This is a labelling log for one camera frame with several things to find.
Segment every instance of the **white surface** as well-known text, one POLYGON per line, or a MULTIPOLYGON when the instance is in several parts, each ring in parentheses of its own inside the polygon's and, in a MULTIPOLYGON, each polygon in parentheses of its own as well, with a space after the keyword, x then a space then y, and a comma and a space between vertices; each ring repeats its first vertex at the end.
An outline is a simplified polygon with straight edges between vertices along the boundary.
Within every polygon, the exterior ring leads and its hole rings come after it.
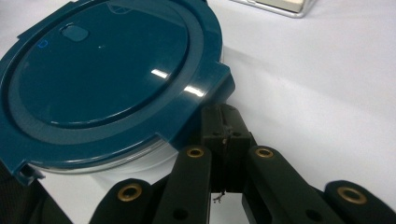
MULTIPOLYGON (((0 0, 0 56, 66 2, 0 0)), ((346 179, 395 209, 396 1, 318 0, 300 20, 228 0, 209 5, 236 83, 228 103, 258 143, 278 149, 316 188, 346 179)), ((108 188, 107 175, 97 176, 48 175, 43 184, 86 223, 108 188)), ((211 223, 246 222, 238 202, 226 195, 212 204, 211 223)))

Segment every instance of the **blue plastic lid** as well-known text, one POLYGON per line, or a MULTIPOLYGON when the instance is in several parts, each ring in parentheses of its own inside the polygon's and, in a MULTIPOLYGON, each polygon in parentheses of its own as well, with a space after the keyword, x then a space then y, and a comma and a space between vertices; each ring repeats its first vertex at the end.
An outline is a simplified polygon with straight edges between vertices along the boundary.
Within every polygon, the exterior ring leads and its hole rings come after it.
POLYGON ((29 183, 32 167, 99 167, 159 141, 176 146, 202 105, 234 89, 221 48, 202 1, 65 5, 0 62, 2 162, 29 183))

